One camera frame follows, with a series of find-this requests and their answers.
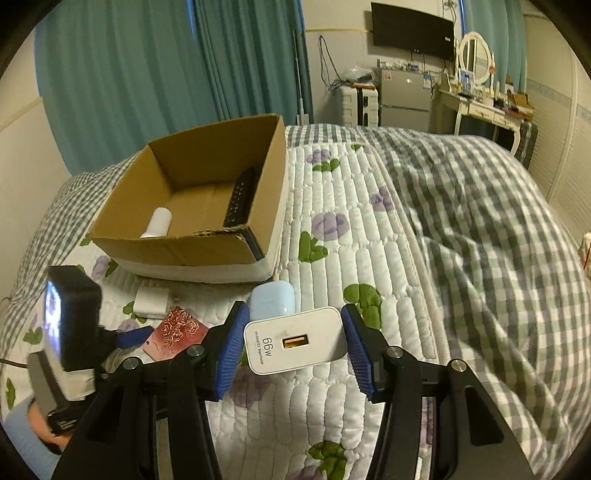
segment white charger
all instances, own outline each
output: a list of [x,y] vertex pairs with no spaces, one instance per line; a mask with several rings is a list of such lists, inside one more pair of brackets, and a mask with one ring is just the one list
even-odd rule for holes
[[169,303],[169,288],[140,287],[135,296],[134,313],[138,317],[164,319],[168,315]]
[[347,353],[343,322],[334,307],[254,320],[244,329],[244,343],[248,364],[258,375],[332,362]]

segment round mirror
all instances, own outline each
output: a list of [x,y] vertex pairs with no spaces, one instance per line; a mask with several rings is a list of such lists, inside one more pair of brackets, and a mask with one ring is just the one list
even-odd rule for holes
[[484,84],[491,76],[493,57],[488,44],[478,32],[464,35],[458,48],[459,64],[462,70],[474,72],[474,83]]

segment usb port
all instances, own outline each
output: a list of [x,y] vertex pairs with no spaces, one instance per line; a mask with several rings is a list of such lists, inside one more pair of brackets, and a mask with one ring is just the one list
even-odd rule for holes
[[289,337],[283,339],[283,348],[293,348],[295,346],[308,345],[307,335],[298,335],[297,337]]

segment vanity table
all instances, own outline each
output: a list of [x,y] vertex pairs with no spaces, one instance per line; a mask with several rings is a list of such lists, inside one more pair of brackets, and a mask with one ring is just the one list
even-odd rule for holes
[[[489,101],[489,104],[482,103],[476,100],[476,98],[468,98],[458,95],[457,92],[460,90],[458,78],[462,71],[471,72],[471,75],[474,78],[472,91],[475,90],[475,87],[481,88],[484,92],[485,98]],[[446,82],[442,81],[442,87],[439,90],[439,98],[436,100],[437,108],[435,114],[437,133],[447,133],[444,132],[443,128],[443,110],[444,108],[449,108],[457,112],[456,126],[453,132],[454,135],[460,134],[462,117],[471,116],[495,126],[493,141],[496,141],[499,127],[511,130],[514,133],[511,154],[515,155],[517,148],[519,147],[519,142],[521,141],[521,118],[512,116],[505,111],[492,106],[492,98],[495,96],[495,93],[492,91],[494,72],[495,56],[491,53],[484,38],[482,38],[478,32],[469,32],[464,35],[456,49],[457,78],[454,80],[455,84],[450,84],[448,77],[446,78]]]
[[521,118],[514,117],[503,110],[493,106],[485,105],[484,103],[477,102],[476,100],[471,100],[455,93],[440,91],[436,112],[438,134],[446,133],[444,132],[442,121],[444,108],[450,108],[451,110],[457,112],[456,127],[453,131],[454,135],[460,134],[460,124],[462,123],[462,117],[471,116],[495,126],[493,141],[496,141],[499,127],[513,131],[514,140],[513,146],[511,147],[511,154],[515,155],[517,152],[517,147],[521,141]]

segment mattress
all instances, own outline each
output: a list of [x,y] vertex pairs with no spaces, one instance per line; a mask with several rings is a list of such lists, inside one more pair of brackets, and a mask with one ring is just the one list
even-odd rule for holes
[[[377,151],[369,145],[330,142],[290,148],[287,161],[290,194],[276,278],[293,285],[296,310],[340,308],[350,301],[390,344],[401,345],[419,360],[449,361],[432,279]],[[317,168],[325,164],[330,168]],[[233,302],[248,301],[253,288],[137,277],[86,233],[63,263],[77,265],[101,285],[100,323],[110,330],[159,323],[132,315],[139,286],[171,288],[174,303],[208,326],[222,323]],[[37,347],[43,346],[42,308],[39,299],[27,318],[30,334],[17,340],[11,358],[25,361],[31,343],[40,340]],[[130,355],[151,361],[141,348],[117,351],[106,369],[114,371]],[[12,371],[6,378],[15,402],[31,394],[25,371]],[[382,411],[383,405],[365,401],[347,358],[267,377],[257,377],[243,365],[226,397],[208,404],[220,468],[228,479],[253,472],[257,479],[284,479],[320,471],[331,460],[309,451],[326,442],[341,451],[338,465],[327,471],[330,480],[365,478]],[[418,478],[427,477],[421,466],[430,464],[426,429],[423,439]]]

